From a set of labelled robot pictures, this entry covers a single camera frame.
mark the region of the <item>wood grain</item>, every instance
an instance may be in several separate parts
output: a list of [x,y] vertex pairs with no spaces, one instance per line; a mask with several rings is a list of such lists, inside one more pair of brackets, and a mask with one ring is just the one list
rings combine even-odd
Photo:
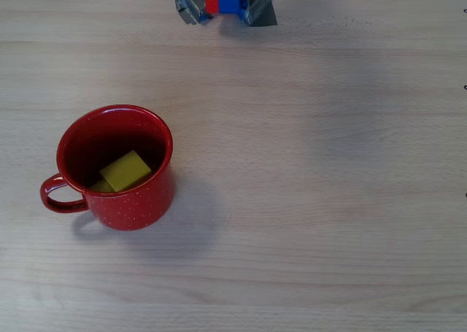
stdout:
[[[274,6],[0,0],[0,331],[467,329],[466,0]],[[116,103],[174,135],[174,204],[134,233],[39,198]]]

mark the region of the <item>mug handle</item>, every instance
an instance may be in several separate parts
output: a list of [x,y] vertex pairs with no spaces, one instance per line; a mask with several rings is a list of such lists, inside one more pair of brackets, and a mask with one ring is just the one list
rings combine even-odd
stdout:
[[41,186],[41,199],[42,203],[50,210],[57,213],[76,213],[84,212],[88,210],[88,204],[85,199],[73,202],[59,202],[49,197],[49,193],[58,188],[67,186],[68,182],[60,175],[56,174],[53,177],[49,177]]

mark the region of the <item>mug rim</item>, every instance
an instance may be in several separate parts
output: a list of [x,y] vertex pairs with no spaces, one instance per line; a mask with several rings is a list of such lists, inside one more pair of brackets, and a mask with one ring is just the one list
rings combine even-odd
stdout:
[[[102,193],[102,192],[97,192],[97,191],[92,191],[89,188],[84,187],[83,185],[79,184],[78,182],[75,182],[71,175],[68,173],[65,167],[65,158],[64,158],[64,152],[65,152],[65,147],[68,141],[71,139],[73,134],[80,128],[80,125],[88,119],[98,117],[101,114],[106,113],[107,111],[110,110],[115,110],[115,109],[124,109],[124,110],[132,110],[132,111],[137,111],[139,113],[149,115],[152,119],[157,120],[162,128],[163,132],[163,137],[166,140],[166,153],[164,155],[162,164],[159,166],[158,170],[145,182],[143,182],[140,185],[137,185],[133,188],[129,188],[128,190],[120,191],[120,192],[113,192],[113,193]],[[73,124],[69,126],[68,129],[66,129],[65,133],[63,134],[59,144],[58,144],[58,149],[57,149],[57,167],[58,171],[60,172],[60,175],[66,180],[68,185],[78,191],[79,193],[82,193],[83,195],[88,195],[88,196],[94,196],[94,197],[119,197],[119,196],[126,196],[129,193],[133,193],[136,190],[139,190],[140,188],[145,187],[147,184],[152,182],[160,173],[162,173],[164,170],[167,169],[167,167],[170,164],[170,160],[172,157],[172,153],[174,150],[174,143],[172,139],[172,135],[170,132],[169,127],[167,126],[166,122],[163,121],[161,117],[159,117],[157,114],[154,112],[151,112],[148,109],[145,109],[140,106],[136,106],[133,104],[113,104],[110,106],[105,106],[101,107],[98,109],[95,109],[93,111],[90,111],[83,115],[82,117],[78,118]]]

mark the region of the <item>table surface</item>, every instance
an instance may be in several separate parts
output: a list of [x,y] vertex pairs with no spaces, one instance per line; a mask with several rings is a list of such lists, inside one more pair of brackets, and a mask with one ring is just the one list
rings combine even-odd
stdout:
[[[467,329],[467,1],[274,6],[0,0],[1,331]],[[174,135],[174,203],[131,233],[39,198],[118,103]]]

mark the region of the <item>yellow block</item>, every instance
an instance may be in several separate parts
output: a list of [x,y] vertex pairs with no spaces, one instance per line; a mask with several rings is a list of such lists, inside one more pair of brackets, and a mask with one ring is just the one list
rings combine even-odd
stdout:
[[120,192],[135,185],[140,179],[152,172],[138,154],[131,151],[101,169],[100,173],[115,192]]
[[110,187],[107,181],[100,180],[90,187],[92,191],[102,192],[102,193],[112,193],[114,192],[113,188]]

